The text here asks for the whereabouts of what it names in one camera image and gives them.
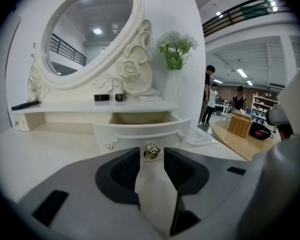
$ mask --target person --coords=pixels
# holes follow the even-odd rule
[[[209,86],[210,86],[210,76],[216,72],[216,69],[214,66],[208,65],[205,69],[205,81],[204,81],[204,93],[203,93],[203,101],[201,106],[201,112],[199,117],[199,123],[198,125],[202,125],[202,118],[204,117],[204,114],[206,113],[207,107],[208,107],[208,101],[210,96]]]
[[[215,111],[216,100],[218,98],[217,86],[218,85],[215,82],[211,86],[208,106],[206,107],[206,111],[205,111],[203,119],[202,119],[202,122],[204,123],[206,116],[208,115],[206,122],[205,122],[207,125],[209,125],[209,119],[211,117],[212,112]]]
[[[244,88],[242,86],[238,86],[238,94],[233,96],[232,100],[229,103],[229,108],[232,109],[233,112],[237,111],[237,110],[247,110],[247,99],[244,96]]]

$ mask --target drawer knob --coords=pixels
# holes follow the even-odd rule
[[[155,159],[159,155],[160,149],[154,143],[145,145],[144,157],[148,159]]]
[[[107,150],[110,150],[110,151],[114,150],[114,147],[111,144],[105,144],[105,147]]]

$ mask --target wicker basket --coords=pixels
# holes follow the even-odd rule
[[[231,118],[228,131],[246,138],[248,137],[251,125],[251,115],[241,114],[240,112],[236,111]]]

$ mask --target woman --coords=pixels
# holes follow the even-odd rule
[[[232,109],[232,112],[235,112],[237,110],[247,110],[247,99],[243,94],[244,88],[242,86],[238,86],[238,94],[233,96],[232,100],[229,103],[229,108],[231,109],[232,107],[234,107]]]
[[[216,100],[218,98],[217,86],[218,85],[216,83],[213,83],[212,86],[211,86],[208,106],[206,107],[206,111],[205,111],[204,116],[202,118],[202,122],[204,123],[205,119],[206,119],[206,115],[208,115],[208,117],[206,119],[206,122],[205,122],[207,125],[209,125],[209,119],[211,117],[212,112],[215,111]]]

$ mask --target railing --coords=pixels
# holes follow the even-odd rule
[[[292,13],[285,0],[274,1],[277,11],[269,0],[249,0],[232,7],[202,25],[204,36],[207,37],[218,30],[253,18],[276,13]]]
[[[86,65],[87,57],[84,56],[82,53],[78,52],[70,44],[63,41],[60,37],[58,37],[54,33],[52,34],[52,37],[50,40],[49,50],[51,50],[57,54],[60,54],[76,63],[79,63],[80,65],[83,65],[83,66]]]

